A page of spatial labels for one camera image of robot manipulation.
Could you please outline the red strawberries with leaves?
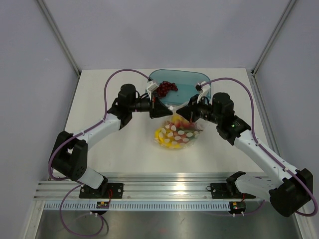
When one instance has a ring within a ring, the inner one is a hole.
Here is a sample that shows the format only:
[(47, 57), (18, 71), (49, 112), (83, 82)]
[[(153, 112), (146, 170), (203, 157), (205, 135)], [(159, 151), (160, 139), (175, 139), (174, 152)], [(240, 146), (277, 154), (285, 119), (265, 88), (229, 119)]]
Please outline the red strawberries with leaves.
[(203, 131), (203, 126), (198, 123), (190, 123), (186, 120), (176, 119), (175, 121), (166, 121), (163, 127), (172, 130), (184, 130), (190, 141), (196, 139)]

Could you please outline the yellow banana bunch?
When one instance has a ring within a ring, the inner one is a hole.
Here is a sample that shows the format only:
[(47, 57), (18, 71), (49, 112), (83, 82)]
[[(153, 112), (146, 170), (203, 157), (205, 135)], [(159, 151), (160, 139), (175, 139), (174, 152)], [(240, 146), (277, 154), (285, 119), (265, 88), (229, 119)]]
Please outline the yellow banana bunch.
[(184, 130), (172, 130), (165, 127), (155, 131), (154, 141), (168, 149), (182, 149), (190, 145), (190, 137)]

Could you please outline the clear dotted zip bag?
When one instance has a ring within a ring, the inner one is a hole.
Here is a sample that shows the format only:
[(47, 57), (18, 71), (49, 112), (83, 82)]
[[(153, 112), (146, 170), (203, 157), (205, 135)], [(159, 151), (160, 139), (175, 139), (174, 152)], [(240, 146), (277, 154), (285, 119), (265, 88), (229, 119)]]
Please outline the clear dotted zip bag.
[(206, 127), (203, 120), (188, 121), (177, 114), (180, 106), (169, 106), (171, 116), (164, 117), (160, 127), (154, 132), (154, 142), (166, 149), (184, 149), (193, 146)]

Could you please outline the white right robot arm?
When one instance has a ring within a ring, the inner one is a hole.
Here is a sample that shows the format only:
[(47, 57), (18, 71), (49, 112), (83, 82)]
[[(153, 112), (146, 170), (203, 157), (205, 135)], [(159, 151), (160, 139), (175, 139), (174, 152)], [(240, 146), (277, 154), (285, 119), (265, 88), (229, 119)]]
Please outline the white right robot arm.
[(216, 93), (212, 103), (197, 96), (177, 110), (190, 122), (203, 119), (216, 124), (219, 135), (253, 160), (269, 180), (238, 171), (226, 180), (226, 192), (231, 197), (249, 194), (271, 203), (282, 216), (294, 213), (315, 216), (319, 206), (313, 195), (313, 175), (307, 169), (298, 170), (260, 142), (252, 126), (235, 115), (234, 103), (227, 93)]

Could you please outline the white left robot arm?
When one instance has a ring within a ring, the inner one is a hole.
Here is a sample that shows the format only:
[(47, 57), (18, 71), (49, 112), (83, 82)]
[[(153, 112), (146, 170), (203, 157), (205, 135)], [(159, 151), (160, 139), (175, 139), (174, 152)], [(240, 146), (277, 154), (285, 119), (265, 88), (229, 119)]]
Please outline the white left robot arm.
[(78, 133), (61, 132), (49, 160), (49, 170), (55, 169), (67, 179), (80, 183), (91, 198), (103, 198), (108, 192), (108, 179), (87, 165), (88, 151), (108, 135), (124, 128), (135, 112), (148, 112), (150, 118), (172, 115), (159, 99), (157, 83), (147, 83), (147, 97), (137, 97), (132, 84), (121, 86), (110, 109), (95, 125)]

